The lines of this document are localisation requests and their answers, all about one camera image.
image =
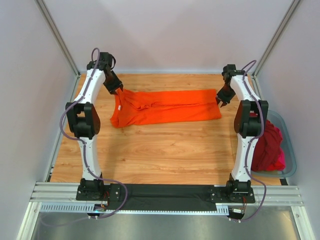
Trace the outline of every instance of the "white wall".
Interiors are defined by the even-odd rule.
[[[0,33],[0,238],[13,240],[75,76],[33,0],[1,1]]]
[[[270,109],[287,125],[297,160],[289,179],[298,185],[320,239],[320,1],[303,0],[262,68],[258,81]]]
[[[78,68],[94,47],[117,72],[212,73],[262,57],[291,0],[45,0]]]

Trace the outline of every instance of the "robotic arm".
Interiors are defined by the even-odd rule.
[[[230,179],[226,183],[229,193],[249,193],[250,191],[251,177],[246,169],[250,173],[258,141],[256,137],[262,130],[261,119],[266,125],[269,107],[267,101],[261,100],[255,94],[248,82],[248,76],[244,76],[244,74],[245,71],[237,70],[234,64],[225,66],[222,72],[224,86],[216,96],[217,103],[222,102],[222,107],[229,104],[235,95],[240,100],[234,119],[234,131],[238,138],[235,164]],[[255,100],[258,101],[261,108],[262,118]]]
[[[86,80],[74,101],[81,100],[77,104],[75,102],[66,104],[66,109],[75,104],[66,115],[70,131],[74,133],[77,139],[82,140],[78,141],[81,149],[83,172],[80,186],[78,187],[77,200],[100,199],[104,193],[103,181],[95,179],[89,173],[88,168],[95,176],[102,178],[97,155],[97,134],[100,131],[101,124],[94,103],[102,85],[106,87],[110,94],[115,95],[118,88],[123,89],[122,82],[112,71],[113,62],[114,64],[116,63],[115,58],[108,52],[100,53],[96,69],[94,69],[96,61],[90,61],[87,65]],[[248,194],[252,191],[251,178],[247,174],[246,168],[250,171],[255,145],[258,141],[257,139],[252,139],[261,133],[260,113],[254,101],[254,98],[257,100],[259,98],[250,87],[248,77],[245,76],[243,80],[244,74],[244,70],[236,70],[236,66],[233,64],[225,66],[222,72],[224,86],[216,96],[217,103],[222,102],[222,106],[230,103],[230,100],[235,95],[240,100],[234,119],[234,130],[237,133],[238,146],[235,165],[225,187],[227,196],[231,194]],[[262,100],[258,102],[262,109],[263,121],[266,122],[268,102]]]
[[[112,71],[116,59],[108,52],[100,52],[99,59],[96,61],[89,62],[86,79],[80,93],[73,103],[68,102],[65,106],[68,109],[73,105],[66,116],[70,131],[77,139],[80,139],[78,143],[81,149],[83,172],[76,196],[77,200],[101,199],[104,195],[104,182],[93,176],[102,178],[97,154],[97,134],[101,123],[94,103],[102,85],[113,95],[117,94],[118,88],[123,89],[122,82]]]

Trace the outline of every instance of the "black mounting plate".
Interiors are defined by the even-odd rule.
[[[213,203],[236,203],[243,204],[244,197],[248,204],[254,204],[256,202],[254,190],[250,188],[248,193],[242,192],[231,192],[228,194],[225,186],[212,186],[210,188],[210,200]]]

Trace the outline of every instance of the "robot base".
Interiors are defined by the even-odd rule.
[[[244,198],[248,204],[254,204],[256,202],[251,182],[234,180],[231,174],[225,186],[213,186],[210,188],[210,193],[210,199],[213,203],[243,204]]]
[[[82,178],[75,199],[78,201],[107,201],[108,195],[106,192],[104,181]]]

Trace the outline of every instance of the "wire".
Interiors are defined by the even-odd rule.
[[[245,198],[245,196],[243,196],[243,211],[246,212],[247,209],[247,199]]]
[[[245,171],[246,173],[248,174],[248,176],[252,179],[252,180],[255,180],[256,182],[260,183],[263,185],[264,187],[264,192],[263,192],[263,197],[261,199],[261,202],[260,202],[260,205],[259,207],[257,208],[257,210],[248,218],[246,219],[243,219],[241,220],[241,222],[247,222],[249,220],[251,220],[254,216],[256,216],[258,214],[258,212],[261,210],[261,207],[262,205],[264,204],[264,201],[266,199],[266,195],[267,195],[267,186],[264,182],[256,179],[255,177],[253,177],[250,173],[250,170],[248,169],[248,155],[249,155],[249,151],[250,151],[250,148],[251,148],[251,144],[254,140],[260,138],[263,134],[264,134],[264,131],[265,131],[265,122],[264,122],[264,118],[263,118],[263,114],[262,114],[262,109],[261,109],[261,106],[259,104],[259,101],[257,100],[257,98],[253,95],[253,93],[250,91],[250,88],[247,84],[247,82],[245,81],[245,77],[247,75],[247,73],[250,71],[250,69],[256,64],[257,60],[252,60],[251,62],[249,62],[247,65],[245,65],[241,70],[244,70],[246,67],[248,67],[248,69],[244,72],[243,76],[242,76],[242,81],[243,81],[243,84],[246,88],[246,90],[248,91],[248,93],[250,94],[250,97],[253,98],[253,100],[255,101],[256,103],[256,106],[258,108],[258,111],[259,111],[259,115],[260,115],[260,121],[261,121],[261,132],[258,136],[255,136],[253,137],[250,141],[249,141],[249,144],[248,144],[248,148],[246,150],[246,153],[245,153],[245,158],[244,158],[244,167],[245,167]]]
[[[101,201],[101,207],[102,208],[104,208],[104,209],[106,209],[107,207],[108,207],[108,205],[109,205],[109,192],[107,191],[106,193],[104,193],[104,195],[103,195],[103,199],[102,199],[102,201]]]
[[[112,59],[113,59],[113,66],[110,68],[110,70],[114,69],[117,63],[117,60],[113,55],[112,55]]]
[[[120,184],[124,190],[125,190],[125,196],[124,196],[124,200],[122,201],[122,203],[120,204],[120,206],[115,209],[114,211],[108,213],[108,214],[105,214],[105,215],[102,215],[102,216],[98,216],[96,217],[97,219],[105,219],[105,218],[108,218],[114,214],[116,214],[123,206],[124,204],[126,203],[127,201],[127,198],[128,198],[128,189],[127,189],[127,186],[125,184],[123,184],[122,182],[120,181],[117,181],[117,180],[114,180],[114,179],[110,179],[110,178],[102,178],[102,177],[99,177],[99,176],[96,176],[91,170],[90,170],[90,166],[88,165],[88,162],[87,162],[87,146],[86,146],[86,142],[80,138],[76,138],[76,137],[72,137],[72,136],[69,136],[65,130],[64,130],[64,127],[63,127],[63,122],[64,122],[64,119],[67,115],[67,112],[73,108],[76,104],[78,104],[79,102],[81,102],[83,99],[85,99],[85,95],[86,95],[86,92],[89,88],[89,85],[90,85],[90,82],[97,70],[97,67],[98,67],[98,63],[99,63],[99,58],[100,58],[100,50],[99,48],[95,47],[93,50],[92,50],[92,53],[91,53],[91,60],[93,61],[93,58],[94,58],[94,53],[95,51],[97,51],[97,59],[95,61],[95,64],[94,64],[94,67],[93,67],[93,70],[92,70],[92,73],[88,79],[88,82],[84,88],[84,91],[83,91],[83,94],[82,96],[77,100],[77,101],[74,101],[62,114],[61,118],[60,118],[60,122],[59,122],[59,127],[60,127],[60,130],[62,132],[62,134],[70,139],[70,140],[74,140],[74,141],[79,141],[83,144],[83,161],[84,161],[84,166],[85,168],[87,169],[87,171],[89,172],[89,174],[91,174],[95,179],[98,179],[98,180],[102,180],[102,181],[107,181],[107,182],[112,182],[112,183],[117,183],[117,184]],[[79,218],[79,219],[76,219],[76,220],[73,220],[73,221],[70,221],[70,222],[67,222],[67,223],[62,223],[62,224],[57,224],[57,225],[51,225],[51,224],[47,224],[45,222],[43,222],[42,218],[40,218],[40,222],[46,226],[46,227],[63,227],[63,226],[67,226],[67,225],[71,225],[71,224],[74,224],[74,223],[77,223],[77,222],[80,222],[82,220],[86,220],[86,219],[89,219],[88,217],[82,217],[82,218]]]

